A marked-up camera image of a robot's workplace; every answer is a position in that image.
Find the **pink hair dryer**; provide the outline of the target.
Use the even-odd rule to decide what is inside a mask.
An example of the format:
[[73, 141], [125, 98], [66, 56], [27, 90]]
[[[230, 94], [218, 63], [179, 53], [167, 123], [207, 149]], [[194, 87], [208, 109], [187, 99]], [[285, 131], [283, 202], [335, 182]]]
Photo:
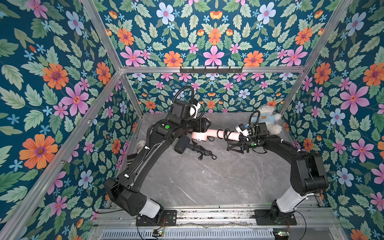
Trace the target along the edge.
[[240, 141], [242, 134], [233, 132], [230, 130], [211, 130], [208, 129], [206, 132], [192, 132], [192, 139], [197, 141], [207, 141], [208, 138], [218, 138], [229, 141]]

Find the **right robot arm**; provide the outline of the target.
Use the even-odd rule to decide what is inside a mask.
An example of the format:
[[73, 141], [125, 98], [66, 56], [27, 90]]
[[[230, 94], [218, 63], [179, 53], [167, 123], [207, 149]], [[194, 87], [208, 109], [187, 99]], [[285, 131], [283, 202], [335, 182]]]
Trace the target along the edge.
[[290, 187], [272, 202], [270, 218], [289, 218], [298, 205], [308, 197], [320, 194], [329, 186], [322, 157], [297, 149], [283, 140], [279, 131], [272, 130], [266, 123], [240, 125], [236, 132], [225, 130], [223, 139], [228, 141], [228, 151], [239, 153], [261, 147], [265, 152], [273, 152], [290, 165]]

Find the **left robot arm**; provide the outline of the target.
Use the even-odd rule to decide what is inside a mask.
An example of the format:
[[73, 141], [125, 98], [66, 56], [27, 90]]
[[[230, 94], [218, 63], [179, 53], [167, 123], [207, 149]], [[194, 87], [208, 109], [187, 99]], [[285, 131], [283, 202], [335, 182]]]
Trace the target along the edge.
[[174, 150], [178, 154], [183, 154], [186, 149], [203, 156], [211, 154], [203, 147], [191, 144], [187, 136], [195, 130], [206, 131], [210, 126], [210, 122], [198, 114], [200, 107], [197, 100], [176, 100], [169, 114], [148, 128], [146, 143], [132, 163], [117, 177], [108, 178], [104, 183], [112, 203], [131, 216], [143, 215], [160, 222], [164, 214], [163, 206], [140, 193], [140, 189], [157, 160], [171, 145], [175, 145]]

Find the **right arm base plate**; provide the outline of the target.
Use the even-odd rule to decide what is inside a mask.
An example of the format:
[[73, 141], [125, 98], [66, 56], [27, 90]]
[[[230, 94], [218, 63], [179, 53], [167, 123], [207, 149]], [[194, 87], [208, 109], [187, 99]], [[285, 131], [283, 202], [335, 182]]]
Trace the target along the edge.
[[296, 226], [297, 220], [293, 212], [280, 213], [271, 210], [254, 210], [253, 218], [258, 226]]

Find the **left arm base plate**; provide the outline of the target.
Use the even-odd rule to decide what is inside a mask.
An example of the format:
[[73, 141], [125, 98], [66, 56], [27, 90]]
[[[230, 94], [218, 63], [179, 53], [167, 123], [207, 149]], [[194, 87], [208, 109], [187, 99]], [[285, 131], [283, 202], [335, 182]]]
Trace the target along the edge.
[[174, 227], [177, 222], [177, 210], [160, 210], [160, 212], [152, 219], [144, 215], [137, 217], [138, 227]]

